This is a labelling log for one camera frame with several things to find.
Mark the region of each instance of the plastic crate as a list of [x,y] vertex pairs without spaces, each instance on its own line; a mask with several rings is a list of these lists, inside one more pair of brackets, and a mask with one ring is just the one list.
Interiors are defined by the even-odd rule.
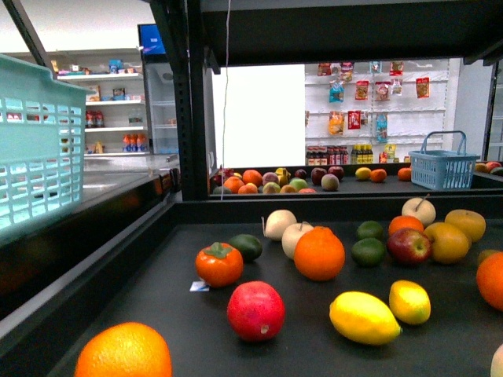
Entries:
[[84,88],[0,55],[0,244],[80,203],[85,107]]
[[[457,152],[428,151],[428,138],[433,134],[461,134]],[[462,131],[431,132],[424,139],[421,150],[409,152],[409,155],[412,183],[432,190],[471,188],[475,162],[480,157],[466,153],[466,134]]]

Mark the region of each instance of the basket handle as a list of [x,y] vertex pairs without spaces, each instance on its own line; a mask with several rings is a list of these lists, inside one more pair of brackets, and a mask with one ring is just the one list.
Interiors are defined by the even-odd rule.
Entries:
[[455,130],[455,131],[433,131],[430,132],[426,137],[424,138],[423,145],[421,145],[421,153],[426,152],[426,143],[428,141],[428,138],[431,135],[435,134],[461,134],[461,141],[459,142],[459,145],[457,147],[457,154],[460,154],[461,146],[463,147],[463,154],[466,155],[466,134],[463,131]]

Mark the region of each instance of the red pomegranate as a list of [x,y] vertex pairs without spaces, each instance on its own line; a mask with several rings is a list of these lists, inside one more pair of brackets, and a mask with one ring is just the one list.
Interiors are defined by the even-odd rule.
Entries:
[[285,304],[268,283],[249,281],[230,296],[227,318],[244,341],[261,342],[280,332],[285,322]]

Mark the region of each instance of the screen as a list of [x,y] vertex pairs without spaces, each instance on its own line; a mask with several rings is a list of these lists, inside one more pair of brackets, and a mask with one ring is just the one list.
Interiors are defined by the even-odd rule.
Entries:
[[144,55],[164,55],[166,53],[157,25],[141,25],[140,39]]

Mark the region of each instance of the refrigerator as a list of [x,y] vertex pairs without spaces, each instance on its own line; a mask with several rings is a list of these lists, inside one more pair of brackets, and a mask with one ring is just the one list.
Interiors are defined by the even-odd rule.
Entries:
[[173,72],[155,24],[138,25],[149,142],[154,154],[178,158]]

